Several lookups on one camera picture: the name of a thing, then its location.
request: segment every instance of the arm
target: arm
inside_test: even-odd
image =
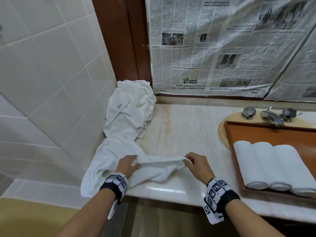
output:
[[[185,157],[192,162],[191,164],[185,160],[185,165],[203,184],[207,185],[209,180],[215,177],[205,156],[190,152]],[[241,237],[284,237],[239,199],[230,201],[225,211]]]
[[[121,172],[126,178],[130,178],[134,171],[140,168],[139,165],[132,166],[136,157],[127,155],[120,159],[115,172]],[[115,194],[112,190],[100,190],[64,225],[57,237],[100,236],[114,200]]]

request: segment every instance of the folded towel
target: folded towel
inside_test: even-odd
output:
[[[267,177],[269,188],[275,191],[287,191],[291,188],[286,171],[279,158],[276,158],[274,147],[267,142],[257,142],[254,147],[256,158]]]
[[[278,158],[287,170],[288,182],[291,192],[305,197],[316,197],[316,181],[306,167],[297,150],[290,145],[274,147]]]
[[[168,179],[173,171],[184,167],[185,157],[159,157],[145,155],[133,140],[113,137],[106,138],[98,147],[81,183],[81,195],[93,197],[107,176],[103,173],[107,170],[115,171],[119,160],[126,155],[138,155],[133,162],[139,163],[141,168],[135,171],[129,179],[129,187],[132,188],[146,180],[163,182]]]
[[[237,141],[234,143],[234,149],[244,185],[255,190],[268,188],[270,184],[256,158],[252,144],[248,141]]]
[[[149,82],[118,81],[107,104],[103,132],[107,137],[143,138],[155,103],[156,96]]]

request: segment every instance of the faucet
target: faucet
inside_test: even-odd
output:
[[[274,122],[274,124],[276,126],[279,125],[284,125],[284,121],[281,119],[281,117],[279,115],[277,115],[276,113],[270,111],[272,107],[269,107],[266,111],[261,111],[260,112],[260,117],[262,119],[269,119],[272,122]]]

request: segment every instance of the wristband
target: wristband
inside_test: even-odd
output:
[[[122,173],[113,173],[107,177],[103,185],[101,185],[100,190],[110,189],[115,194],[115,200],[111,207],[110,213],[107,219],[111,219],[117,206],[121,203],[123,197],[128,190],[128,180]]]
[[[231,186],[221,178],[212,178],[207,186],[203,200],[203,209],[211,224],[224,220],[225,206],[233,199],[240,199]]]

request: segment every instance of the forearm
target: forearm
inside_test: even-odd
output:
[[[284,237],[239,199],[229,202],[225,211],[241,237]]]
[[[57,237],[99,237],[114,200],[113,191],[100,190],[66,223]]]

